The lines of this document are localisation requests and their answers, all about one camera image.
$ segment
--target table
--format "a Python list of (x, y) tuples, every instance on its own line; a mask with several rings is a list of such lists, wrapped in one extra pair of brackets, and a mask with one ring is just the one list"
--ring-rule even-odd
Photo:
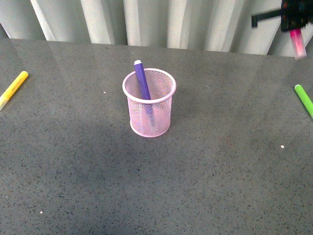
[[(170, 129), (129, 124), (140, 59), (177, 82)], [(310, 234), (313, 59), (0, 40), (0, 234)]]

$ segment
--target black object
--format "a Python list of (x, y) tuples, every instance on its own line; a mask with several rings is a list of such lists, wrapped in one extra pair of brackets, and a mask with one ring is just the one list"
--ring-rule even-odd
[(283, 32), (302, 28), (313, 22), (313, 0), (282, 0), (281, 9), (252, 16), (252, 27), (257, 27), (258, 21), (277, 16), (281, 16), (280, 29)]

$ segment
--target pen holder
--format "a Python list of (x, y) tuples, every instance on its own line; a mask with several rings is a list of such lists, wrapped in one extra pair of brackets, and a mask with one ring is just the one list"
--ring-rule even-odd
[(143, 137), (164, 134), (171, 124), (172, 95), (176, 90), (175, 79), (158, 69), (144, 69), (151, 100), (141, 98), (135, 71), (123, 81), (127, 96), (131, 128)]

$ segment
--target yellow highlighter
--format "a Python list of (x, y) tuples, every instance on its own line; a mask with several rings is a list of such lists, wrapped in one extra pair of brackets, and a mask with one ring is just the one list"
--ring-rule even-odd
[(17, 89), (23, 84), (23, 82), (28, 77), (28, 72), (22, 71), (20, 75), (12, 82), (8, 89), (2, 94), (0, 97), (0, 111), (5, 106), (5, 104), (9, 101), (9, 99), (14, 95)]

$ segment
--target purple marker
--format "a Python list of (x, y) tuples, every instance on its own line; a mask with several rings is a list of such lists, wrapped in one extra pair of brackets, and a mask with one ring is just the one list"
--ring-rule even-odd
[[(145, 75), (145, 70), (143, 69), (143, 64), (140, 60), (136, 60), (134, 63), (137, 80), (140, 88), (141, 98), (151, 100), (147, 79)], [(146, 114), (150, 119), (151, 125), (155, 126), (155, 116), (153, 112), (153, 105), (152, 104), (146, 104), (145, 106)]]
[(139, 84), (139, 88), (141, 92), (141, 98), (151, 99), (142, 62), (140, 60), (136, 60), (134, 63), (134, 67), (135, 67), (138, 84)]

